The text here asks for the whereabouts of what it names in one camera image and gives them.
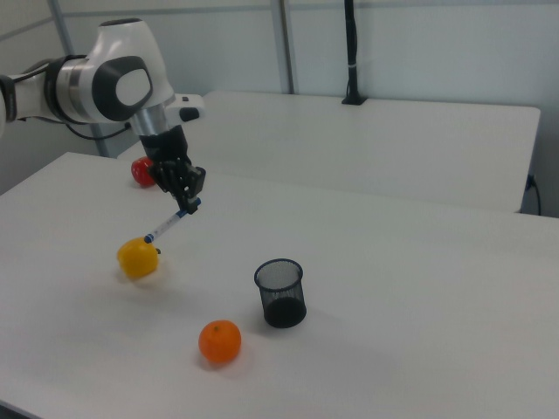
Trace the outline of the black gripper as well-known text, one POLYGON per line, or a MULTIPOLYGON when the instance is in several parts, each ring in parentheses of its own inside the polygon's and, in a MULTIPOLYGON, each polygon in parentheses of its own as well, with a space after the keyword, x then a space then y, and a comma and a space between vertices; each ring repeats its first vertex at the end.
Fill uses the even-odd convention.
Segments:
POLYGON ((149 173, 156 184, 174 196, 182 213, 197 212, 205 179, 205 170, 195 167, 188 157, 183 128, 140 137, 146 156, 152 161, 149 173))

